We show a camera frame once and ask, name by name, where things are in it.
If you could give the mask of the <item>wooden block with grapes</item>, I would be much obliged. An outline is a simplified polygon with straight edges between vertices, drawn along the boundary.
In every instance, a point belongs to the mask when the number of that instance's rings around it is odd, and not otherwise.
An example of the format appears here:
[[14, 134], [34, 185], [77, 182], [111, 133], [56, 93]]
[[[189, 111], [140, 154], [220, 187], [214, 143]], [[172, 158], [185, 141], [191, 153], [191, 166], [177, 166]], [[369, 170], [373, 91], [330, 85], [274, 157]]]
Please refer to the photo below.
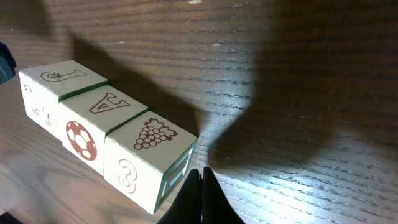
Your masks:
[[155, 213], [187, 173], [197, 137], [148, 111], [105, 140], [104, 178], [148, 213]]

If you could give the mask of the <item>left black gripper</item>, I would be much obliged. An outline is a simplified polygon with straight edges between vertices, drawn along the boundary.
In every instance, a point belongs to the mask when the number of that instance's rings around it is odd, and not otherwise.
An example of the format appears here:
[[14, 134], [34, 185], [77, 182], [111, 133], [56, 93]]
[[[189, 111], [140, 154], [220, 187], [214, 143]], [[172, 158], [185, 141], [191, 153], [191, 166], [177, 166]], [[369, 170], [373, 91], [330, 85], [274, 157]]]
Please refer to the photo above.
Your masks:
[[12, 79], [16, 74], [16, 61], [6, 44], [0, 43], [0, 84]]

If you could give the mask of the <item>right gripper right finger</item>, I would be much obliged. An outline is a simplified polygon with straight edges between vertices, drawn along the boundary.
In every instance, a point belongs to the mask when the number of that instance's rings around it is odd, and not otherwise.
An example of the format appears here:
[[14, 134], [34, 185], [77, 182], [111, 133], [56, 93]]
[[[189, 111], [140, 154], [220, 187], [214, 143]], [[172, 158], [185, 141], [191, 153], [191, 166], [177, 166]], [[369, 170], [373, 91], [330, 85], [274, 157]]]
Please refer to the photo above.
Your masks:
[[204, 224], [244, 224], [229, 204], [210, 167], [203, 168], [201, 206]]

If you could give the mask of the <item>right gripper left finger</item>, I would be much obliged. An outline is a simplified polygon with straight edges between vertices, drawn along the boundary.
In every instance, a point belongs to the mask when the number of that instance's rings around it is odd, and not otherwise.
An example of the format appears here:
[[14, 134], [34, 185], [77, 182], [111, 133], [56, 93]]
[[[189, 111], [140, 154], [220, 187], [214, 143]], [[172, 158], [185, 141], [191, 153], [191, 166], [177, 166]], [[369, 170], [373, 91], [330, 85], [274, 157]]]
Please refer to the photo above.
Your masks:
[[192, 169], [174, 202], [157, 224], [201, 223], [201, 177], [198, 169]]

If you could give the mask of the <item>wooden block letter J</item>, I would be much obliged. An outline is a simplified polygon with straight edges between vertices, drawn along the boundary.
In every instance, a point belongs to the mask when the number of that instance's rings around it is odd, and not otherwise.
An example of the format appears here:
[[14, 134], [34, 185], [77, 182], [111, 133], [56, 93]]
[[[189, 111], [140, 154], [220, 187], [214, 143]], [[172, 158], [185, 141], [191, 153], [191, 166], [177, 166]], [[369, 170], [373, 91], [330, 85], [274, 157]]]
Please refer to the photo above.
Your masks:
[[65, 131], [59, 103], [108, 84], [105, 77], [74, 60], [26, 68], [19, 71], [19, 78], [27, 116], [57, 139]]

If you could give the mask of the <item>wooden block with soccer ball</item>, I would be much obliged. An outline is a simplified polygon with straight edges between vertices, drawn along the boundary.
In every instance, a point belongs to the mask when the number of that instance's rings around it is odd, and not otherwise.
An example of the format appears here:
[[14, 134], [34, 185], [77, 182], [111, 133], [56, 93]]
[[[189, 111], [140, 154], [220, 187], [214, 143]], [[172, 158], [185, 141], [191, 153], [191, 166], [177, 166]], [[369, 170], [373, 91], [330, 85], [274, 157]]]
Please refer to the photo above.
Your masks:
[[103, 175], [106, 136], [148, 109], [109, 85], [63, 100], [57, 111], [62, 144]]

